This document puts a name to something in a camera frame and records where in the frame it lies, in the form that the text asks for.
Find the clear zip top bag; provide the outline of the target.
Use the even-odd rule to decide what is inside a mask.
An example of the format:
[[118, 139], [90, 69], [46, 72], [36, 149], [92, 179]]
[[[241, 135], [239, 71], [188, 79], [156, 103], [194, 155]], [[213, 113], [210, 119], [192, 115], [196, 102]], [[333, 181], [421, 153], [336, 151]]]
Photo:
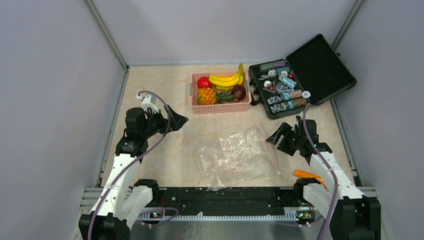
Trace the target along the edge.
[[270, 181], [282, 175], [276, 151], [266, 142], [267, 132], [256, 124], [247, 130], [217, 138], [199, 150], [207, 188], [218, 191]]

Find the orange toy pineapple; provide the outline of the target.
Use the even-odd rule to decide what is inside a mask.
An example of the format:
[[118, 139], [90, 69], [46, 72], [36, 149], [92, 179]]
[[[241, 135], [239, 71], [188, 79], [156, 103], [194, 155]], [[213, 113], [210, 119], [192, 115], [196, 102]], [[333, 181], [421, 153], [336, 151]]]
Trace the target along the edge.
[[233, 102], [235, 95], [231, 91], [217, 91], [214, 88], [200, 88], [197, 90], [196, 103], [200, 106], [224, 104]]

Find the pink plastic basket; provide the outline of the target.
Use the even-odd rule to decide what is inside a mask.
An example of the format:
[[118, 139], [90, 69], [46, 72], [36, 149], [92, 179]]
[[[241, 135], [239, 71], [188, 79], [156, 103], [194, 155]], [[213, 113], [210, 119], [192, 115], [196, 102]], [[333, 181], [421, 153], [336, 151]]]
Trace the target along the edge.
[[252, 102], [250, 92], [250, 81], [246, 71], [242, 72], [243, 87], [246, 90], [246, 96], [241, 101], [226, 102], [213, 105], [198, 105], [197, 104], [197, 82], [202, 77], [208, 77], [210, 73], [193, 73], [188, 82], [189, 104], [195, 114], [212, 114], [212, 113], [230, 113], [247, 111]]

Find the red apple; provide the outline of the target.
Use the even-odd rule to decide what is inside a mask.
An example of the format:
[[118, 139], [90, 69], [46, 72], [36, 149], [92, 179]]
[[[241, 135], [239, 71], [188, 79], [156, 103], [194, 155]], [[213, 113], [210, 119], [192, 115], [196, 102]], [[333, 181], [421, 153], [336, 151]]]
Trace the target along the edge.
[[212, 84], [209, 80], [209, 77], [206, 77], [206, 76], [200, 77], [197, 80], [196, 85], [197, 85], [198, 89], [204, 89], [204, 88], [212, 89], [213, 88], [213, 86], [212, 86]]

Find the yellow banana bunch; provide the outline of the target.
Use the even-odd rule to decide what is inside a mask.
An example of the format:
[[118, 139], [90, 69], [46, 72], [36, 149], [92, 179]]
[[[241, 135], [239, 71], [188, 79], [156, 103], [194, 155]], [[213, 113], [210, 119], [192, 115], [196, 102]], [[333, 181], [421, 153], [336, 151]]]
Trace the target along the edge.
[[244, 81], [244, 64], [240, 63], [238, 70], [232, 76], [218, 76], [210, 74], [208, 79], [211, 84], [219, 90], [228, 91], [231, 90], [235, 85], [241, 85]]

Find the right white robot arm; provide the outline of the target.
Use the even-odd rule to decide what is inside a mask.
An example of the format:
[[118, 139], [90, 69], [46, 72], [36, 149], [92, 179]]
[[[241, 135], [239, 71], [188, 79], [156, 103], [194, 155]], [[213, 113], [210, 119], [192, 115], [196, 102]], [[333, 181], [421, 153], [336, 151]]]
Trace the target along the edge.
[[296, 117], [297, 124], [283, 122], [266, 139], [283, 153], [296, 152], [315, 171], [316, 178], [299, 178], [293, 186], [293, 200], [299, 206], [313, 205], [325, 221], [319, 236], [329, 231], [334, 240], [381, 239], [381, 204], [366, 196], [341, 169], [332, 149], [320, 142], [317, 123]]

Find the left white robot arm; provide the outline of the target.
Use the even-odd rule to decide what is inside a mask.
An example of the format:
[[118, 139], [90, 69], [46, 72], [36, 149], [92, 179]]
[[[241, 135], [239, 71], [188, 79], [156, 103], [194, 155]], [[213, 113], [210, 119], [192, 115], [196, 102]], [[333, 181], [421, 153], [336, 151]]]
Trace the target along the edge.
[[125, 129], [115, 148], [113, 166], [103, 190], [89, 213], [82, 214], [78, 228], [84, 240], [128, 240], [131, 229], [146, 207], [160, 202], [158, 183], [145, 179], [140, 185], [130, 187], [133, 175], [156, 142], [149, 147], [150, 137], [161, 134], [160, 140], [180, 130], [188, 118], [165, 106], [167, 117], [150, 107], [131, 108], [126, 112]]

